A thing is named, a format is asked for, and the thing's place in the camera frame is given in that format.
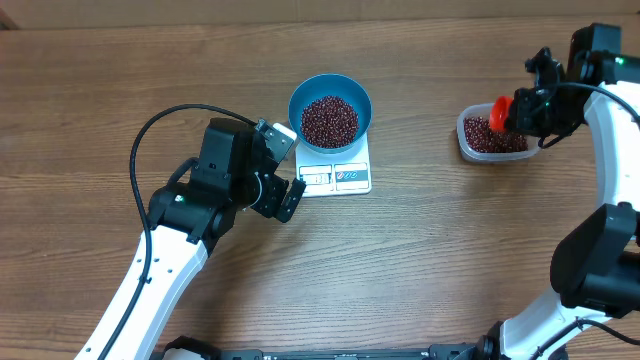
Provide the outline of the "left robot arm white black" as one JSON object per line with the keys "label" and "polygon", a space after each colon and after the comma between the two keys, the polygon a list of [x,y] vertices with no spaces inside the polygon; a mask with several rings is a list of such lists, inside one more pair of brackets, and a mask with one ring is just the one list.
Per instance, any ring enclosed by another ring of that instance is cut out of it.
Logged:
{"label": "left robot arm white black", "polygon": [[133,261],[80,359],[147,359],[178,300],[238,211],[289,221],[305,185],[275,173],[297,145],[295,132],[264,120],[214,118],[196,158],[152,195]]}

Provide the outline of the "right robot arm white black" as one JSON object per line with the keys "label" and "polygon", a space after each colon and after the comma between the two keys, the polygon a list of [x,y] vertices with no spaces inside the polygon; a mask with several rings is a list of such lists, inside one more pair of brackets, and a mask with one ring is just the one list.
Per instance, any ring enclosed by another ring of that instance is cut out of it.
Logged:
{"label": "right robot arm white black", "polygon": [[547,149],[590,129],[597,208],[556,247],[550,287],[524,311],[497,323],[477,359],[564,359],[586,329],[614,337],[607,321],[639,308],[639,60],[621,52],[621,29],[593,23],[571,38],[568,64],[542,48],[525,63],[532,88],[496,100],[489,126],[538,138]]}

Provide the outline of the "white digital kitchen scale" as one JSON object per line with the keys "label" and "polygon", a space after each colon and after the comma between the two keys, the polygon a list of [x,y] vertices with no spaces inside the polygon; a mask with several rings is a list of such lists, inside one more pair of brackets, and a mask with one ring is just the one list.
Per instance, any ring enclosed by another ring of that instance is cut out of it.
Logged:
{"label": "white digital kitchen scale", "polygon": [[368,135],[344,152],[328,154],[304,144],[295,152],[297,179],[306,184],[304,197],[368,194],[372,175]]}

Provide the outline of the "red beans in container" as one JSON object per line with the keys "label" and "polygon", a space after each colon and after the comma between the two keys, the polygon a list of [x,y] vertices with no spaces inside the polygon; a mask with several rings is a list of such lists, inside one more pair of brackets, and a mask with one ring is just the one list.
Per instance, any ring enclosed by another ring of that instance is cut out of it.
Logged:
{"label": "red beans in container", "polygon": [[515,153],[529,149],[524,135],[511,132],[494,132],[484,117],[463,120],[463,130],[468,146],[479,153]]}

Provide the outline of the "blue metal bowl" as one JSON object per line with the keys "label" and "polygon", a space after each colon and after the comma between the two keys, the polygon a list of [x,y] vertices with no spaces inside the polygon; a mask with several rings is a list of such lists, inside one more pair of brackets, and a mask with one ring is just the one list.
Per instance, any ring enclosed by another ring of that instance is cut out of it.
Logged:
{"label": "blue metal bowl", "polygon": [[[303,109],[313,101],[328,95],[344,99],[355,109],[359,117],[360,128],[355,140],[347,146],[336,149],[324,149],[309,144],[300,130]],[[373,104],[367,91],[357,81],[341,74],[319,74],[306,79],[296,87],[288,104],[290,127],[299,135],[304,145],[320,153],[335,154],[351,148],[364,134],[367,134],[372,118]]]}

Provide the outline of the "red beans in bowl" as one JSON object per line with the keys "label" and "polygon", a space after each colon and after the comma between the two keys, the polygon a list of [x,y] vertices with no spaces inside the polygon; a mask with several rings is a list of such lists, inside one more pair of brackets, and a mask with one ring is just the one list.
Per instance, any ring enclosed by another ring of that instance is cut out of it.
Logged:
{"label": "red beans in bowl", "polygon": [[344,99],[328,95],[303,109],[300,130],[311,145],[336,149],[351,144],[359,131],[359,117]]}

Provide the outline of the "orange scoop blue handle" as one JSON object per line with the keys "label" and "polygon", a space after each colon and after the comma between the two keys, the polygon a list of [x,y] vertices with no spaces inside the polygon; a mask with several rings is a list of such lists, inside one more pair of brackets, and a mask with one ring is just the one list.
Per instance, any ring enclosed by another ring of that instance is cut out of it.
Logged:
{"label": "orange scoop blue handle", "polygon": [[493,132],[505,132],[506,121],[513,99],[508,96],[500,96],[493,104],[489,114],[489,128]]}

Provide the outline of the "clear plastic bean container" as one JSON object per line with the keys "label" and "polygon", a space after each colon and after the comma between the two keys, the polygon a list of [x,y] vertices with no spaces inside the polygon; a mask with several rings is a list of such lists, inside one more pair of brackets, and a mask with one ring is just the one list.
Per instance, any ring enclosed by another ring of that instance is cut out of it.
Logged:
{"label": "clear plastic bean container", "polygon": [[475,163],[499,163],[506,161],[519,161],[533,157],[540,151],[538,139],[536,137],[526,136],[527,150],[510,153],[482,153],[473,150],[466,139],[464,131],[464,121],[471,117],[483,117],[487,119],[492,110],[492,103],[484,103],[472,105],[466,108],[458,117],[456,123],[456,131],[458,137],[459,148],[462,157],[469,162]]}

